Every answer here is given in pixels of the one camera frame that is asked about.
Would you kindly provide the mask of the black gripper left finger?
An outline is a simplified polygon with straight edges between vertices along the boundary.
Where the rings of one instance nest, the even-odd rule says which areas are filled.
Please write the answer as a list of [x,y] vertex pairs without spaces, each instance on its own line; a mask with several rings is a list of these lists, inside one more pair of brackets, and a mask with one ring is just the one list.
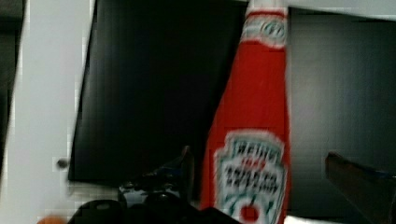
[[118,200],[125,205],[142,203],[150,193],[169,192],[190,203],[194,182],[194,156],[190,146],[181,155],[159,168],[119,186]]

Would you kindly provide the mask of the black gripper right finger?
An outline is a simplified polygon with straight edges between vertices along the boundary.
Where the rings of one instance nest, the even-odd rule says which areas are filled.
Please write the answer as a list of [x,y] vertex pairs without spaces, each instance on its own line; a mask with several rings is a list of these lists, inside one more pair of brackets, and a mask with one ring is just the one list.
[[326,177],[371,224],[395,224],[395,174],[358,164],[330,152]]

